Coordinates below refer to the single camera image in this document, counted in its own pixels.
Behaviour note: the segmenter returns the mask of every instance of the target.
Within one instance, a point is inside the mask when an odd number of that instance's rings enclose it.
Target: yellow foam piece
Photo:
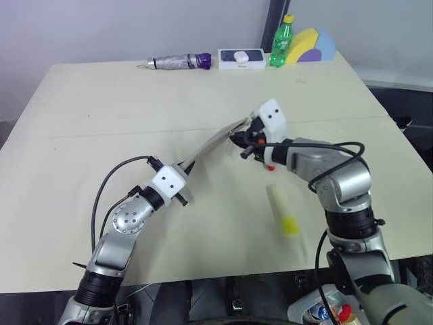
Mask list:
[[[297,63],[299,58],[310,49],[314,49],[319,33],[314,28],[308,28],[296,34],[289,47],[286,63]]]
[[[266,190],[272,212],[275,218],[281,222],[284,233],[287,235],[299,234],[300,229],[287,204],[288,196],[280,187],[275,185],[267,186]]]

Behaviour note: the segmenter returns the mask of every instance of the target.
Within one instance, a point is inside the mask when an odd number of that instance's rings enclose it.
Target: table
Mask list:
[[[71,262],[90,258],[93,199],[116,163],[141,154],[178,162],[269,97],[291,137],[366,145],[391,259],[432,253],[432,174],[340,54],[264,71],[151,71],[139,63],[54,66],[29,102],[0,151],[1,292],[76,289],[83,270]],[[326,227],[317,197],[283,167],[271,173],[239,153],[225,142],[196,164],[184,191],[190,204],[174,201],[148,221],[125,284],[313,267]],[[119,170],[97,229],[109,206],[153,175],[144,162]],[[281,233],[270,185],[287,194],[301,235]]]

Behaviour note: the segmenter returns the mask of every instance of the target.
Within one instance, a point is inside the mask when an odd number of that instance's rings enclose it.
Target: bottle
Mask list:
[[[286,61],[289,52],[289,46],[292,42],[292,23],[295,17],[293,15],[285,15],[283,24],[275,33],[272,45],[271,56],[269,57],[269,65],[279,68]]]

